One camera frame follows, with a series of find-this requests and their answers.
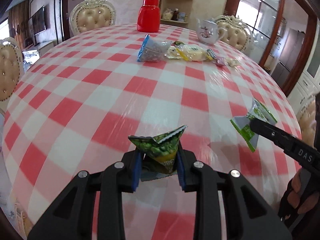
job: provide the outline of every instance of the green snack bag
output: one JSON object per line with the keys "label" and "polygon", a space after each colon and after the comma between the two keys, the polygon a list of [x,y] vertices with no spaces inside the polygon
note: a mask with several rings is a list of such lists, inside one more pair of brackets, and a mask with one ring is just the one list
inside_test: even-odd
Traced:
{"label": "green snack bag", "polygon": [[186,127],[182,126],[154,137],[128,137],[145,154],[142,167],[144,170],[152,173],[145,180],[165,177],[165,175],[159,175],[158,173],[172,175],[175,172],[174,160],[178,151],[179,139]]}
{"label": "green snack bag", "polygon": [[259,135],[250,129],[250,120],[254,118],[258,118],[271,125],[275,125],[277,123],[277,120],[270,111],[255,98],[252,99],[252,107],[246,116],[235,116],[230,120],[233,127],[247,142],[252,152],[256,150],[259,138]]}

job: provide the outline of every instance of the teapot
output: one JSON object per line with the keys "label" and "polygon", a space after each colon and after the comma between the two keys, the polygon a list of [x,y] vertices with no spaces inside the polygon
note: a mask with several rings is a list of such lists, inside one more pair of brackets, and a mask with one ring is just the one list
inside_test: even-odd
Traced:
{"label": "teapot", "polygon": [[208,45],[213,45],[227,34],[227,30],[222,27],[219,27],[214,22],[213,18],[209,20],[197,19],[196,33],[199,41]]}

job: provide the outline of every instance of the dining table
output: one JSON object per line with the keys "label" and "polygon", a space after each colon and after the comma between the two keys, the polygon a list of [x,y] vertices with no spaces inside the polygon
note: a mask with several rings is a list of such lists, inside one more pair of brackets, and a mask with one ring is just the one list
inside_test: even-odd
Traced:
{"label": "dining table", "polygon": [[[214,170],[240,171],[276,209],[299,164],[263,137],[251,152],[230,122],[245,116],[255,98],[278,128],[301,138],[276,82],[235,48],[203,44],[195,31],[175,26],[161,25],[150,37],[211,48],[239,65],[138,62],[145,36],[135,24],[81,33],[50,49],[19,81],[5,115],[3,154],[13,191],[33,223],[79,171],[103,171],[135,149],[128,136],[182,125],[188,126],[180,138],[184,149]],[[193,238],[196,193],[184,193],[177,175],[140,182],[134,194],[122,195],[127,239]]]}

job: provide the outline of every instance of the finger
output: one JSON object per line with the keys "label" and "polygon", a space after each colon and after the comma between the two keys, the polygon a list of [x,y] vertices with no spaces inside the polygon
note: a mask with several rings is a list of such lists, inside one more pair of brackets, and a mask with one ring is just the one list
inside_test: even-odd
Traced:
{"label": "finger", "polygon": [[291,181],[291,186],[296,193],[298,193],[301,189],[300,173],[301,169],[297,171],[296,175],[293,177]]}
{"label": "finger", "polygon": [[298,209],[298,214],[304,214],[310,211],[315,207],[315,205],[318,203],[320,193],[315,192],[310,197],[306,199],[306,201],[301,205],[301,207]]}
{"label": "finger", "polygon": [[288,200],[289,204],[293,206],[293,208],[297,208],[299,206],[300,197],[294,191],[291,191],[289,193],[287,200]]}

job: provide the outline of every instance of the tufted chair back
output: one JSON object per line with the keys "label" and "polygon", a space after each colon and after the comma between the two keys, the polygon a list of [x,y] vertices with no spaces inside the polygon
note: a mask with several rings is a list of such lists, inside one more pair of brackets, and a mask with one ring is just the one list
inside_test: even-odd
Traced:
{"label": "tufted chair back", "polygon": [[247,24],[234,16],[218,16],[215,19],[215,23],[227,30],[227,34],[221,41],[239,51],[245,51],[252,36],[252,32]]}
{"label": "tufted chair back", "polygon": [[84,0],[71,12],[69,23],[74,35],[114,25],[116,10],[106,0]]}
{"label": "tufted chair back", "polygon": [[0,110],[5,112],[18,81],[24,74],[22,53],[13,38],[0,40]]}
{"label": "tufted chair back", "polygon": [[316,135],[316,99],[309,96],[297,114],[302,141],[313,147]]}

